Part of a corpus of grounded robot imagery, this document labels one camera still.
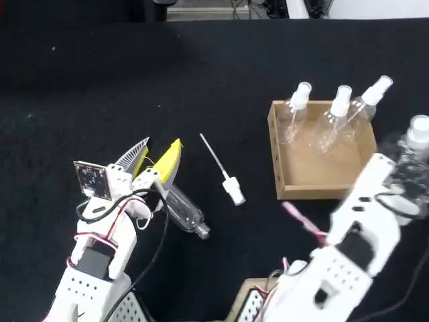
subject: cardboard tray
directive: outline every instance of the cardboard tray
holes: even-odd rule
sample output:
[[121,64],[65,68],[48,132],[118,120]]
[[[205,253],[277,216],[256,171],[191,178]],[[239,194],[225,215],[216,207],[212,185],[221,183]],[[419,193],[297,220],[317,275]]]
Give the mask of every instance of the cardboard tray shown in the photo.
[[331,101],[310,101],[308,116],[295,141],[280,144],[278,112],[284,101],[273,101],[268,114],[277,199],[341,199],[377,150],[371,124],[351,143],[336,142],[325,155],[308,145],[314,122]]

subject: black cloth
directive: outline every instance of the black cloth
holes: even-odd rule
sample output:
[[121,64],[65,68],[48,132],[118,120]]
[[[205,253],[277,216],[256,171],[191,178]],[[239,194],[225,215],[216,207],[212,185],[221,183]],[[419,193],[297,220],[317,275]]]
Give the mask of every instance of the black cloth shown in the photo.
[[[313,99],[348,84],[362,91],[395,80],[375,117],[378,140],[427,113],[429,20],[208,21],[0,31],[0,285],[2,321],[39,321],[74,246],[83,199],[73,160],[114,162],[151,136],[158,158],[184,148],[176,182],[204,211],[206,241],[171,225],[164,251],[138,285],[159,321],[225,318],[246,278],[267,276],[280,258],[306,259],[314,238],[275,199],[267,130],[271,100],[310,82]],[[235,207],[198,133],[239,179]],[[296,205],[328,229],[336,201]],[[138,234],[127,272],[144,268],[163,214]],[[355,317],[396,302],[428,235],[403,229],[385,270]],[[429,266],[400,310],[377,321],[427,320]]]

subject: clear plastic bottle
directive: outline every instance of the clear plastic bottle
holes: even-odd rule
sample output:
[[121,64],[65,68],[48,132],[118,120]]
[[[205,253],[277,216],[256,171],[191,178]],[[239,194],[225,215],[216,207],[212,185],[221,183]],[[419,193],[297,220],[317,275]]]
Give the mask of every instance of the clear plastic bottle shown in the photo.
[[346,140],[353,141],[357,139],[363,130],[365,130],[367,124],[371,123],[377,111],[376,105],[392,84],[392,79],[383,75],[362,96],[351,100],[349,112],[347,113],[347,122],[350,124],[350,131],[345,135]]
[[204,222],[202,211],[174,184],[167,195],[168,210],[172,219],[188,233],[208,238],[210,228]]
[[311,85],[302,82],[288,99],[278,116],[280,144],[288,144],[295,140],[307,117],[307,103]]
[[309,142],[310,147],[317,154],[327,153],[335,141],[349,131],[347,111],[349,110],[350,96],[351,88],[341,85],[330,109],[317,119]]

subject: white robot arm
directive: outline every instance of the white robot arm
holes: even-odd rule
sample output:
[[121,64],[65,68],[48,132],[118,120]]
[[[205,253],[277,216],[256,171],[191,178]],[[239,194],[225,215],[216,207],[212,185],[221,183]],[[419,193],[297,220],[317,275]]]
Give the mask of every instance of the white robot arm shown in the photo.
[[147,153],[147,140],[107,167],[75,162],[88,200],[76,209],[80,219],[74,236],[76,245],[44,322],[149,319],[129,292],[131,281],[124,273],[137,243],[132,219],[136,228],[143,230],[154,212],[162,206],[167,208],[166,196],[177,172],[181,143],[176,140],[153,167],[136,176]]
[[[285,264],[275,287],[260,301],[248,297],[236,322],[345,322],[349,318],[400,241],[400,226],[426,215],[429,117],[417,118],[419,133],[413,135],[414,118],[407,136],[398,142],[402,149],[398,160],[380,153],[372,156],[331,214],[330,231],[322,235],[323,245],[311,253],[309,263]],[[255,308],[252,303],[262,304]]]

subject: red wire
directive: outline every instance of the red wire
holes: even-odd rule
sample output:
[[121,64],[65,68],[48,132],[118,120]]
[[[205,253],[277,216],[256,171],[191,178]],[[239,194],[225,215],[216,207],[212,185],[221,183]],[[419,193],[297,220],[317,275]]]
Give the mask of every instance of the red wire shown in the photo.
[[112,226],[110,227],[109,232],[107,233],[107,236],[106,236],[106,238],[107,238],[107,239],[110,239],[110,238],[112,237],[112,235],[111,235],[111,234],[113,233],[113,228],[116,226],[116,222],[117,222],[117,220],[118,220],[118,218],[119,218],[119,215],[120,215],[120,214],[122,214],[122,212],[124,212],[125,208],[128,206],[128,204],[129,204],[131,201],[139,201],[139,202],[141,202],[141,203],[146,204],[143,200],[138,199],[138,198],[130,198],[130,199],[128,199],[128,200],[127,200],[127,201],[122,205],[122,207],[120,208],[120,210],[118,211],[118,214],[117,214],[117,216],[116,216],[116,218],[115,218],[115,221],[112,223]]
[[101,239],[103,242],[105,242],[106,244],[108,244],[112,248],[118,248],[118,245],[116,243],[114,243],[113,241],[108,240],[105,236],[100,235],[99,233],[84,232],[84,233],[77,233],[74,236],[78,237],[78,236],[85,236],[85,235],[93,235],[93,236]]

